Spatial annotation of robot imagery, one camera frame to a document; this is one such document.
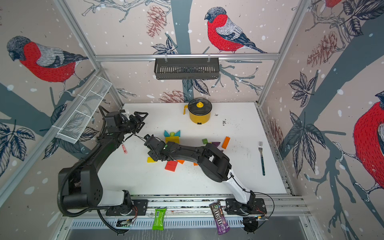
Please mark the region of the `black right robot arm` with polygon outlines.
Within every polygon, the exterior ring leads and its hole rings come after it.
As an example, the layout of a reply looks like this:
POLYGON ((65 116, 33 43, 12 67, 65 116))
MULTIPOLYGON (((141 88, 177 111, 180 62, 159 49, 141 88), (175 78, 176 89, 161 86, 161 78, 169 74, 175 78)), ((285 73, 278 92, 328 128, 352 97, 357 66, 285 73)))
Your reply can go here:
POLYGON ((175 142, 165 143, 153 135, 146 135, 144 139, 144 145, 150 150, 148 154, 154 161, 192 162, 197 164, 209 179, 227 186, 234 196, 230 199, 234 203, 226 207, 227 213, 239 216, 264 214, 257 206, 255 192, 246 188, 240 181, 230 164, 229 157, 215 145, 183 146, 175 142))

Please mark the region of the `green snack packet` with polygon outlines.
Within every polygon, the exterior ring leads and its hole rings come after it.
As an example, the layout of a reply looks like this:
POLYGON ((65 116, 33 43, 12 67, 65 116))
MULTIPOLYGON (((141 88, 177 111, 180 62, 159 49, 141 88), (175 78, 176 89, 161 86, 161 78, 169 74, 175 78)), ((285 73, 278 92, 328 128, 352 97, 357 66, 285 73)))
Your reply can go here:
POLYGON ((152 226, 152 230, 154 231, 163 231, 164 230, 164 218, 167 209, 161 208, 155 210, 155 218, 152 226))

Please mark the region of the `long yellow rectangle block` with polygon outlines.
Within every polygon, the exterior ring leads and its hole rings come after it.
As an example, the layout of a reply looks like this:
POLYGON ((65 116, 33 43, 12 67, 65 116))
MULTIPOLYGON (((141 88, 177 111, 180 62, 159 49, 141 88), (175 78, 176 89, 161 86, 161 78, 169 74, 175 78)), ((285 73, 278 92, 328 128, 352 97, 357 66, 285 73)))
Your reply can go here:
POLYGON ((170 136, 170 137, 165 137, 166 141, 175 141, 179 140, 180 137, 178 136, 170 136))

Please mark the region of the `orange block far right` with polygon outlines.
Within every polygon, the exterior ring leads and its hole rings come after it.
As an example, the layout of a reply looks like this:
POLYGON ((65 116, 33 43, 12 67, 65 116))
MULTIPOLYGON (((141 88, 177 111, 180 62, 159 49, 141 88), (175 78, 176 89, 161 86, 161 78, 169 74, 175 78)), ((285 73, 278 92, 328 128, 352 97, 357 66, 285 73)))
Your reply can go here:
POLYGON ((230 140, 231 140, 230 137, 225 137, 223 144, 222 144, 223 149, 226 149, 228 147, 230 140))

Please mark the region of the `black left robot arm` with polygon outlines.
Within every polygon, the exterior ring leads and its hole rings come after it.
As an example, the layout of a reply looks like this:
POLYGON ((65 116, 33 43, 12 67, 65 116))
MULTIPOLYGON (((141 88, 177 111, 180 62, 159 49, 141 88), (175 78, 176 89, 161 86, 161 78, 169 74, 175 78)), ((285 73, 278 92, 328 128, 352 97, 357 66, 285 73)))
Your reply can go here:
POLYGON ((127 117, 124 110, 108 112, 101 107, 100 111, 104 122, 96 146, 58 175, 57 204, 65 217, 79 217, 88 211, 102 209, 128 215, 134 208, 128 191, 103 189, 98 171, 126 138, 140 132, 148 113, 134 112, 127 117))

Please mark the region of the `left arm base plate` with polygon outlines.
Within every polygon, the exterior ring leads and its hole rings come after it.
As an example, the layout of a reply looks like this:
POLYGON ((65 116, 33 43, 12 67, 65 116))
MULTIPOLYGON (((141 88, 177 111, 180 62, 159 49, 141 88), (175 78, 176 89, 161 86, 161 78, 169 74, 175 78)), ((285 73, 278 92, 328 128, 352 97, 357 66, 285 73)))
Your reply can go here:
POLYGON ((128 204, 113 206, 106 211, 106 216, 145 216, 148 208, 148 200, 132 200, 128 204))

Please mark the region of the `leftmost yellow block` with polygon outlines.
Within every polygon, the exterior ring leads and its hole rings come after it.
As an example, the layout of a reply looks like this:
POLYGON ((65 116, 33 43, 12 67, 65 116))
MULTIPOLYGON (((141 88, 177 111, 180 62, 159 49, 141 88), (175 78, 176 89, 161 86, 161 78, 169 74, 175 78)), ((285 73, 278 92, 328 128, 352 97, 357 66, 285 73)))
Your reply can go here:
POLYGON ((147 158, 147 163, 156 163, 156 161, 154 161, 151 157, 148 157, 147 158))

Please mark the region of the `yellow pot with lid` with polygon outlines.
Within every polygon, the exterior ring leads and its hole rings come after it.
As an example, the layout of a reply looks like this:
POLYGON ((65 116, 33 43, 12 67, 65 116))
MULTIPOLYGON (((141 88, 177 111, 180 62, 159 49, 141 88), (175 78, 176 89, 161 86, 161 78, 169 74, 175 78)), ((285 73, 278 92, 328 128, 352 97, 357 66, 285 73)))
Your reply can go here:
POLYGON ((210 120, 212 109, 213 105, 209 100, 196 98, 184 106, 183 114, 185 115, 188 110, 190 120, 197 125, 202 125, 210 120))

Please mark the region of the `red square block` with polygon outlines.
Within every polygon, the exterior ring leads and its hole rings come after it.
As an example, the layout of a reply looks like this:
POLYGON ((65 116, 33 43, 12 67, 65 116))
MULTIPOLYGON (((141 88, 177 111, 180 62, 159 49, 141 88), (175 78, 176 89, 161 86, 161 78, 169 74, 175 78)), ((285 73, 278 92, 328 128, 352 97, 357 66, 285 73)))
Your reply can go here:
POLYGON ((170 171, 170 172, 175 172, 177 168, 178 162, 177 161, 168 161, 165 170, 170 171))

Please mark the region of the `purple m&m candy packet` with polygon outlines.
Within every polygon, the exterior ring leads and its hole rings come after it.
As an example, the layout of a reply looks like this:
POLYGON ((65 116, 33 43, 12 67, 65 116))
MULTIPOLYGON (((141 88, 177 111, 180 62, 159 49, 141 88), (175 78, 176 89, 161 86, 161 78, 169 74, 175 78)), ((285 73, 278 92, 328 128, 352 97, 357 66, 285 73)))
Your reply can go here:
POLYGON ((210 204, 210 209, 212 211, 212 214, 215 220, 218 235, 223 235, 228 233, 230 231, 230 226, 224 216, 220 201, 216 201, 210 204))

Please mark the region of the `pink small object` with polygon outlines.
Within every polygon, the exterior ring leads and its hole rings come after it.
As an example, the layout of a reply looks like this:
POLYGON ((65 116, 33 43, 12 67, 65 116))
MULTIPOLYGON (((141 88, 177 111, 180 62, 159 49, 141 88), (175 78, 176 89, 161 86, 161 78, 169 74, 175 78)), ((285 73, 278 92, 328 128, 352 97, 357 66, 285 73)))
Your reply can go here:
POLYGON ((122 149, 123 149, 123 151, 124 151, 124 154, 128 154, 128 151, 127 151, 127 149, 126 149, 126 147, 125 147, 125 145, 124 144, 122 144, 122 149))

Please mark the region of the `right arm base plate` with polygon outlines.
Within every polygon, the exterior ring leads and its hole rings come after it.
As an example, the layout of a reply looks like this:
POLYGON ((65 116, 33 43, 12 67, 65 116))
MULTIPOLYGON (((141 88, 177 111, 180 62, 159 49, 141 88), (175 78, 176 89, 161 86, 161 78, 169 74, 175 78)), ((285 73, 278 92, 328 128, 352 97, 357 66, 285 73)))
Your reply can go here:
POLYGON ((266 215, 268 213, 265 201, 262 198, 255 199, 252 206, 248 204, 242 204, 236 201, 236 199, 226 199, 225 202, 225 212, 228 215, 238 215, 245 217, 248 215, 266 215))

